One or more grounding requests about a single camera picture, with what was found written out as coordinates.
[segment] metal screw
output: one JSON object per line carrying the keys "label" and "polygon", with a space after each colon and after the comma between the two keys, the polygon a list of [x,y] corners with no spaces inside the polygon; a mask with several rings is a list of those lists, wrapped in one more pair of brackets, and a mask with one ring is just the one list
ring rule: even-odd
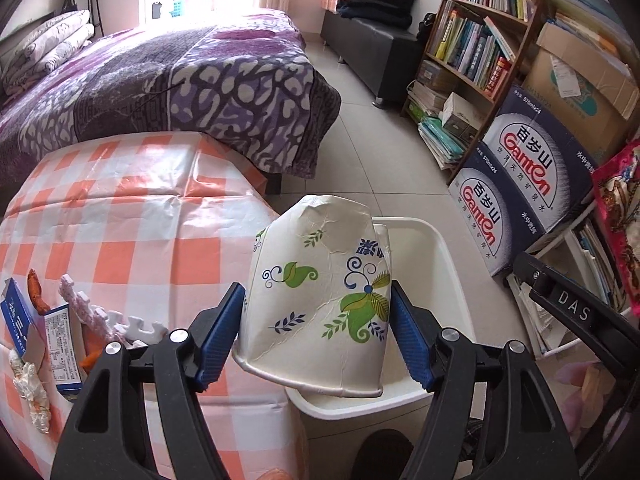
{"label": "metal screw", "polygon": [[185,341],[188,337],[189,337],[189,332],[179,328],[178,330],[174,330],[173,332],[171,332],[169,339],[171,339],[171,341],[173,341],[174,343],[181,343]]}
{"label": "metal screw", "polygon": [[109,355],[114,355],[117,354],[120,349],[122,348],[122,345],[116,341],[114,341],[113,343],[109,343],[105,348],[104,351],[107,352],[107,354]]}
{"label": "metal screw", "polygon": [[516,352],[516,354],[523,354],[526,349],[526,346],[524,346],[520,341],[511,341],[509,343],[509,350]]}
{"label": "metal screw", "polygon": [[451,341],[453,343],[454,341],[460,339],[460,334],[453,328],[446,328],[442,331],[442,338],[445,341]]}

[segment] foam puzzle piece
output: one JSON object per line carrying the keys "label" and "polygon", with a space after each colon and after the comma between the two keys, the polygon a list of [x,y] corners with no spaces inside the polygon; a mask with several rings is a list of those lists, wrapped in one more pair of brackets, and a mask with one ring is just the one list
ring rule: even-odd
{"label": "foam puzzle piece", "polygon": [[129,316],[129,324],[116,324],[114,329],[122,333],[129,341],[140,340],[148,345],[155,345],[162,341],[168,332],[167,328],[158,322],[151,323],[151,331],[144,330],[145,320],[135,316]]}
{"label": "foam puzzle piece", "polygon": [[60,278],[60,296],[75,311],[80,321],[105,342],[118,341],[126,348],[159,343],[167,334],[167,328],[158,322],[151,323],[151,330],[144,330],[145,321],[139,317],[125,317],[115,310],[104,310],[91,304],[84,292],[76,293],[74,280],[68,274]]}

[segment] stack of papers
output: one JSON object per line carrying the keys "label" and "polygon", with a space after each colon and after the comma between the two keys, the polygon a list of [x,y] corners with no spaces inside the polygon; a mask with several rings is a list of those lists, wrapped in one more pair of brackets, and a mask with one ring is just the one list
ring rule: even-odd
{"label": "stack of papers", "polygon": [[418,126],[418,132],[436,159],[441,170],[453,169],[465,153],[466,146],[442,127],[436,118],[426,118]]}
{"label": "stack of papers", "polygon": [[584,40],[591,36],[596,44],[610,52],[608,44],[613,44],[615,50],[620,53],[620,59],[625,63],[635,63],[640,57],[620,17],[608,0],[550,0],[550,2],[558,8],[560,16],[556,14],[556,23],[560,27],[574,32]]}
{"label": "stack of papers", "polygon": [[449,97],[448,94],[431,90],[419,81],[412,81],[406,91],[409,98],[416,103],[422,111],[431,116],[437,116],[438,113],[442,111],[444,103]]}
{"label": "stack of papers", "polygon": [[596,227],[587,218],[585,223],[575,231],[587,264],[595,277],[596,291],[602,301],[607,303],[616,312],[622,312],[625,308],[626,294],[620,283],[617,272],[614,272],[612,258],[598,236]]}

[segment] orange toy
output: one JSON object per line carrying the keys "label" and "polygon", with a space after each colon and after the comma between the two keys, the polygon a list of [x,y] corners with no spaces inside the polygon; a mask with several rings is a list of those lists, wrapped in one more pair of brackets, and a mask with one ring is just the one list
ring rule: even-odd
{"label": "orange toy", "polygon": [[51,307],[42,299],[42,287],[40,286],[40,280],[36,271],[31,269],[27,276],[27,290],[29,291],[29,298],[33,306],[38,311],[38,314],[44,316]]}

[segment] green leaf print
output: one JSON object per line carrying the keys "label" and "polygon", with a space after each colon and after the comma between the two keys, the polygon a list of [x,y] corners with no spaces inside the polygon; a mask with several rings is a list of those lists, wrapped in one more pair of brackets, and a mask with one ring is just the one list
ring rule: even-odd
{"label": "green leaf print", "polygon": [[284,267],[283,280],[286,282],[293,274],[297,262],[290,262]]}
{"label": "green leaf print", "polygon": [[356,310],[350,310],[347,319],[349,320],[349,335],[356,343],[366,343],[371,337],[366,324],[376,315],[370,301],[366,305]]}
{"label": "green leaf print", "polygon": [[284,268],[284,276],[284,282],[288,286],[290,286],[291,288],[297,288],[302,285],[302,283],[304,283],[307,277],[312,281],[317,280],[318,271],[313,267],[296,267],[296,262],[293,262],[287,264],[287,266]]}
{"label": "green leaf print", "polygon": [[380,296],[380,294],[372,293],[371,295],[371,306],[375,311],[376,315],[384,322],[389,321],[389,302],[384,296]]}
{"label": "green leaf print", "polygon": [[391,276],[388,272],[381,272],[378,277],[371,283],[373,288],[383,288],[391,283]]}
{"label": "green leaf print", "polygon": [[340,302],[340,311],[356,310],[362,308],[367,304],[367,295],[364,292],[356,292],[354,294],[348,294]]}

